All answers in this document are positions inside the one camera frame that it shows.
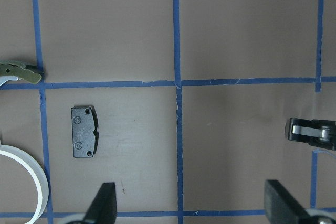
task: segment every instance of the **black object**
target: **black object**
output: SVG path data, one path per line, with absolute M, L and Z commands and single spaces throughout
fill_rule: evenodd
M 74 157 L 93 157 L 98 145 L 98 120 L 91 106 L 71 108 Z
M 114 224 L 117 218 L 117 197 L 114 182 L 103 183 L 82 221 L 68 224 Z
M 308 143 L 311 146 L 336 150 L 336 121 L 290 118 L 286 123 L 288 140 Z
M 277 180 L 265 181 L 264 208 L 271 224 L 336 224 L 323 211 L 311 216 Z

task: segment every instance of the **white ring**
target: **white ring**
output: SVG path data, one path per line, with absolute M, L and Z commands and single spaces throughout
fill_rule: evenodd
M 4 155 L 19 162 L 32 176 L 37 189 L 37 206 L 32 219 L 26 224 L 33 224 L 42 215 L 47 206 L 49 186 L 47 177 L 38 162 L 28 153 L 9 145 L 1 145 L 0 155 Z

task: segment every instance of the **black clip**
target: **black clip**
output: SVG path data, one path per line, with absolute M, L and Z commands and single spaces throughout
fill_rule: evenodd
M 336 150 L 336 121 L 290 118 L 286 123 L 288 140 L 308 143 L 311 146 Z

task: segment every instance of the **black plastic part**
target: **black plastic part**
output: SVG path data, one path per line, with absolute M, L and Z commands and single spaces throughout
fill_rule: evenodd
M 336 150 L 336 121 L 327 120 L 305 120 L 299 118 L 290 118 L 286 123 L 285 135 L 288 140 L 295 142 L 308 143 L 311 146 L 320 147 L 329 150 Z M 329 129 L 328 141 L 321 141 L 318 137 L 304 136 L 300 134 L 293 134 L 292 128 L 294 125 L 321 129 L 326 127 Z
M 277 180 L 265 181 L 265 215 L 271 224 L 310 224 L 312 218 Z
M 83 222 L 89 224 L 114 224 L 117 217 L 116 185 L 104 183 L 88 209 Z

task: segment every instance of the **blue tape grid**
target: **blue tape grid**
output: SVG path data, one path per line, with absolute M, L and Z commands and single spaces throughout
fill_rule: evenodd
M 34 33 L 36 47 L 36 62 L 39 69 L 43 69 L 43 57 L 41 47 L 40 19 L 38 0 L 33 1 Z M 178 217 L 178 224 L 183 224 L 184 216 L 252 216 L 264 215 L 262 209 L 256 210 L 235 210 L 235 211 L 184 211 L 183 208 L 183 142 L 182 142 L 182 86 L 211 86 L 211 85 L 247 85 L 247 84 L 281 84 L 281 83 L 315 83 L 315 91 L 321 91 L 321 83 L 336 82 L 336 77 L 323 77 L 322 73 L 322 35 L 323 35 L 323 2 L 318 0 L 318 25 L 317 25 L 317 57 L 316 57 L 316 76 L 313 77 L 292 77 L 292 78 L 246 78 L 246 79 L 212 79 L 212 80 L 181 80 L 181 61 L 180 61 L 180 18 L 179 0 L 173 0 L 173 24 L 174 24 L 174 73 L 175 79 L 159 81 L 112 81 L 112 82 L 68 82 L 68 83 L 45 83 L 42 80 L 38 85 L 27 83 L 7 84 L 2 90 L 29 90 L 38 89 L 40 92 L 41 110 L 41 130 L 43 140 L 44 169 L 50 186 L 50 163 L 47 133 L 47 112 L 46 112 L 46 89 L 75 89 L 75 88 L 119 88 L 119 87 L 169 87 L 176 86 L 176 117 L 177 117 L 177 189 L 178 189 L 178 211 L 147 211 L 147 212 L 119 212 L 118 217 Z M 315 150 L 312 152 L 311 165 L 311 194 L 310 205 L 316 207 L 316 188 L 317 188 L 317 161 L 318 153 L 325 152 Z M 336 212 L 336 208 L 323 208 L 329 212 Z M 51 192 L 47 204 L 47 212 L 42 214 L 42 218 L 48 219 L 48 224 L 53 224 L 53 218 L 61 218 L 74 213 L 55 213 L 52 210 Z M 30 212 L 3 212 L 0 218 L 30 218 Z

